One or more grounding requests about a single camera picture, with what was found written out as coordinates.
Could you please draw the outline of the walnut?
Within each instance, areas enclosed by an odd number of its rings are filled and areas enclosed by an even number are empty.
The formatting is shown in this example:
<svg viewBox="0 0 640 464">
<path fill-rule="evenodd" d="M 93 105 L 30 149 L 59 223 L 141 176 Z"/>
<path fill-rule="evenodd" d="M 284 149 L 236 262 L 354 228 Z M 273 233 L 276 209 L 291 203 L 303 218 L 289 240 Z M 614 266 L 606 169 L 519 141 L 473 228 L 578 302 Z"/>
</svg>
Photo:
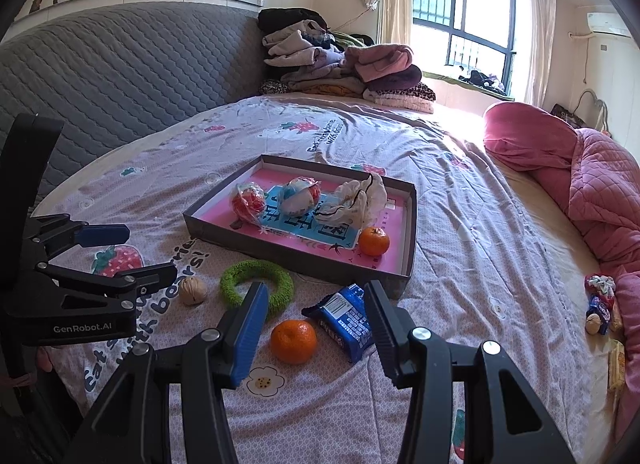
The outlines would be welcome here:
<svg viewBox="0 0 640 464">
<path fill-rule="evenodd" d="M 185 277 L 178 286 L 179 299 L 186 306 L 198 306 L 205 301 L 207 288 L 198 277 Z"/>
</svg>

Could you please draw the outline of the blue snack packet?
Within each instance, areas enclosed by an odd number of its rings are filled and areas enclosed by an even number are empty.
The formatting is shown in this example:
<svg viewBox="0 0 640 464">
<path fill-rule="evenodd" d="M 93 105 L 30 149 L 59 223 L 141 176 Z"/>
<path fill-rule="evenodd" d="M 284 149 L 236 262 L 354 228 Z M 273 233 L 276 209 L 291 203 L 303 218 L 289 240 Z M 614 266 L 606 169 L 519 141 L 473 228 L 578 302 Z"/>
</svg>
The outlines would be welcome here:
<svg viewBox="0 0 640 464">
<path fill-rule="evenodd" d="M 302 309 L 302 315 L 326 331 L 352 363 L 374 344 L 363 294 L 359 285 L 352 284 Z"/>
</svg>

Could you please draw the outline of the orange tangerine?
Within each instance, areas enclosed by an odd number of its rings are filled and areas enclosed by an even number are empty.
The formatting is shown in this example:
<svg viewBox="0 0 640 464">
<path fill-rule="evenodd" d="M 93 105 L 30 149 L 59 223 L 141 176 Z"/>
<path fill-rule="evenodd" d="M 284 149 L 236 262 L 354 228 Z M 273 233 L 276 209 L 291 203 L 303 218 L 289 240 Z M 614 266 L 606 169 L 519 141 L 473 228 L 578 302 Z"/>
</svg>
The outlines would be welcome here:
<svg viewBox="0 0 640 464">
<path fill-rule="evenodd" d="M 383 228 L 367 227 L 360 231 L 358 247 L 364 255 L 379 257 L 390 248 L 390 237 Z"/>
<path fill-rule="evenodd" d="M 270 350 L 274 357 L 286 364 L 304 364 L 317 349 L 314 327 L 304 320 L 279 323 L 270 335 Z"/>
</svg>

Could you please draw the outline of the red clear-top surprise egg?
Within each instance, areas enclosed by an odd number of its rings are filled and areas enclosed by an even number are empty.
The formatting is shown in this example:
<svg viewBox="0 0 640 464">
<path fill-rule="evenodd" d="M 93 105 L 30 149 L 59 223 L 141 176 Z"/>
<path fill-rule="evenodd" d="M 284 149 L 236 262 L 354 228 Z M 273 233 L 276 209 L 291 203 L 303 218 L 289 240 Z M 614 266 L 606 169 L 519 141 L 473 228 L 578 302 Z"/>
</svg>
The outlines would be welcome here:
<svg viewBox="0 0 640 464">
<path fill-rule="evenodd" d="M 231 207 L 240 221 L 259 225 L 260 217 L 266 210 L 264 189 L 254 181 L 236 185 L 231 195 Z"/>
</svg>

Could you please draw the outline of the pink strawberry bed sheet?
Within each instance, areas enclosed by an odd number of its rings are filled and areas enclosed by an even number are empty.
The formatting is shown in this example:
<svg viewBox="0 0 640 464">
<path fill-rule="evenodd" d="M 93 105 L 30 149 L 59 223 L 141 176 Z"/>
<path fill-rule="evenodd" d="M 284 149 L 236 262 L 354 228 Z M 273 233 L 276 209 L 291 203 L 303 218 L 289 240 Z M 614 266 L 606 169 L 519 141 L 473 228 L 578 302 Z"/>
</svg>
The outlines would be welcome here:
<svg viewBox="0 0 640 464">
<path fill-rule="evenodd" d="M 591 406 L 585 337 L 544 239 L 495 164 L 480 147 L 419 124 L 411 112 L 303 96 L 252 97 L 206 111 L 190 125 L 117 150 L 103 174 L 75 175 L 70 191 L 48 199 L 52 211 L 130 230 L 121 247 L 78 247 L 60 257 L 62 265 L 113 276 L 130 254 L 145 265 L 173 262 L 180 278 L 201 279 L 208 291 L 198 306 L 184 305 L 177 287 L 139 299 L 137 331 L 126 339 L 49 348 L 81 411 L 134 345 L 181 344 L 246 292 L 262 260 L 191 236 L 183 214 L 263 154 L 348 169 L 345 183 L 322 181 L 317 190 L 345 204 L 344 217 L 324 207 L 282 214 L 280 190 L 298 180 L 294 172 L 277 179 L 254 174 L 220 201 L 231 207 L 243 197 L 264 215 L 226 217 L 225 235 L 265 242 L 267 259 L 277 247 L 291 249 L 283 266 L 294 291 L 280 300 L 277 322 L 298 319 L 320 299 L 330 300 L 334 315 L 344 314 L 336 264 L 401 273 L 402 258 L 411 254 L 408 283 L 394 292 L 399 306 L 447 341 L 500 343 L 570 452 L 582 456 Z"/>
</svg>

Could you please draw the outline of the shallow box with pink book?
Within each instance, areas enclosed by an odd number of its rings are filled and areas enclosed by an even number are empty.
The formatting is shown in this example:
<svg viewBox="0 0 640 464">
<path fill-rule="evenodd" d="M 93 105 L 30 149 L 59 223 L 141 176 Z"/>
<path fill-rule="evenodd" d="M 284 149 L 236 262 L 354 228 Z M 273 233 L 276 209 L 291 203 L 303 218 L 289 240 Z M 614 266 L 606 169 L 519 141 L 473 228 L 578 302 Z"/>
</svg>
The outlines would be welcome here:
<svg viewBox="0 0 640 464">
<path fill-rule="evenodd" d="M 299 217 L 280 213 L 280 190 L 296 176 L 320 183 L 320 204 L 333 200 L 341 184 L 369 178 L 367 172 L 263 154 L 191 204 L 183 213 L 186 227 L 195 238 L 266 259 L 294 273 L 343 285 L 381 281 L 387 295 L 399 299 L 410 280 L 416 250 L 416 187 L 382 178 L 387 201 L 375 224 L 390 237 L 390 247 L 372 257 L 360 251 L 360 231 L 352 226 L 322 225 L 311 212 Z M 232 209 L 232 193 L 250 183 L 266 194 L 265 210 L 256 225 L 244 223 Z"/>
</svg>

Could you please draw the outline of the grey quilted headboard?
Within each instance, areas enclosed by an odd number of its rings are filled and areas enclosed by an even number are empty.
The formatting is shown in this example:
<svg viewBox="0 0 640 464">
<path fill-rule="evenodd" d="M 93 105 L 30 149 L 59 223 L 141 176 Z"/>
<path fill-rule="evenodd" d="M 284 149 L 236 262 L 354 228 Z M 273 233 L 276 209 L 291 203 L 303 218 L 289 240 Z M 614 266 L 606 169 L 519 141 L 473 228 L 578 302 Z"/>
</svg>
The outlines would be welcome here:
<svg viewBox="0 0 640 464">
<path fill-rule="evenodd" d="M 39 199 L 120 146 L 257 94 L 262 32 L 248 10 L 151 2 L 40 24 L 1 45 L 1 132 L 20 113 L 63 121 Z"/>
</svg>

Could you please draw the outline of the snack items beside bed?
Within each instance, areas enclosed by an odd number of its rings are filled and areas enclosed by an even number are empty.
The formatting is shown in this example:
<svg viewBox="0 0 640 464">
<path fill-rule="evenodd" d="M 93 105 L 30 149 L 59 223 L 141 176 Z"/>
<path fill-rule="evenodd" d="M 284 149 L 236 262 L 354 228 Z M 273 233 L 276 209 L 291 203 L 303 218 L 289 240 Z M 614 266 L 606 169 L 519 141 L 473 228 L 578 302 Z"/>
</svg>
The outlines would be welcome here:
<svg viewBox="0 0 640 464">
<path fill-rule="evenodd" d="M 608 392 L 617 396 L 625 384 L 626 356 L 620 341 L 623 322 L 618 309 L 613 277 L 588 275 L 585 277 L 588 308 L 585 313 L 585 330 L 591 336 L 608 337 Z"/>
</svg>

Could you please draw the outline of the pink quilted blanket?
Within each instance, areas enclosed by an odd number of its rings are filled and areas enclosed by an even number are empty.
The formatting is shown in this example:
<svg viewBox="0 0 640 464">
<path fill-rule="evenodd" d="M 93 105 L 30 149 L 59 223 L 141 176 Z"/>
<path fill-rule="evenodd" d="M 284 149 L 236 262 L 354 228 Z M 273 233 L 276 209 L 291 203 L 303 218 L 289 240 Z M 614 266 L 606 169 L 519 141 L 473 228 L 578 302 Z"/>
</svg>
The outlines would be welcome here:
<svg viewBox="0 0 640 464">
<path fill-rule="evenodd" d="M 611 137 L 521 102 L 495 104 L 484 118 L 485 149 L 547 191 L 615 280 L 627 358 L 620 439 L 639 410 L 639 165 Z"/>
</svg>

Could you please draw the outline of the pile of folded clothes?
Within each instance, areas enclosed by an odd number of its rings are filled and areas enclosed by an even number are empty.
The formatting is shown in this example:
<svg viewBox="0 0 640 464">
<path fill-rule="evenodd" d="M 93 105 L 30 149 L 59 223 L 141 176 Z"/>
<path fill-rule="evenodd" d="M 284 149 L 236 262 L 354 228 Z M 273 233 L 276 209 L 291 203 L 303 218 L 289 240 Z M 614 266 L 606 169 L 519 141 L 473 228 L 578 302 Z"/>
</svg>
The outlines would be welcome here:
<svg viewBox="0 0 640 464">
<path fill-rule="evenodd" d="M 262 94 L 305 93 L 362 98 L 386 107 L 433 111 L 410 46 L 376 44 L 332 31 L 306 8 L 268 8 L 257 17 L 265 50 Z"/>
</svg>

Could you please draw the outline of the white air conditioner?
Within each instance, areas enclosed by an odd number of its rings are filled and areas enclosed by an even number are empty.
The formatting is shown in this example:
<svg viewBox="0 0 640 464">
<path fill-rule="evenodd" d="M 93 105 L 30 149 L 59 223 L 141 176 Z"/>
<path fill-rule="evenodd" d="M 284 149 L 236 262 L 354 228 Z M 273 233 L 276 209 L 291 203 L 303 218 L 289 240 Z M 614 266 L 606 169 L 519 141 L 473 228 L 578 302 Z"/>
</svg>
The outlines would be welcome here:
<svg viewBox="0 0 640 464">
<path fill-rule="evenodd" d="M 620 15 L 614 13 L 589 12 L 587 26 L 594 34 L 608 34 L 631 38 L 631 33 Z"/>
</svg>

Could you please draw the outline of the window with dark frame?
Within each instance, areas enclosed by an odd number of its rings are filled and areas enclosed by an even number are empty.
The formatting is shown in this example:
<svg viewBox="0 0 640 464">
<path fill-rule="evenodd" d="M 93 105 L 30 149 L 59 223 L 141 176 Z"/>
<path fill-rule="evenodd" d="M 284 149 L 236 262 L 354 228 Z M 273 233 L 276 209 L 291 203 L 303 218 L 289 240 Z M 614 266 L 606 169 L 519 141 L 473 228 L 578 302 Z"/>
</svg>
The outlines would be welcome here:
<svg viewBox="0 0 640 464">
<path fill-rule="evenodd" d="M 411 0 L 411 17 L 426 70 L 510 95 L 516 0 Z"/>
</svg>

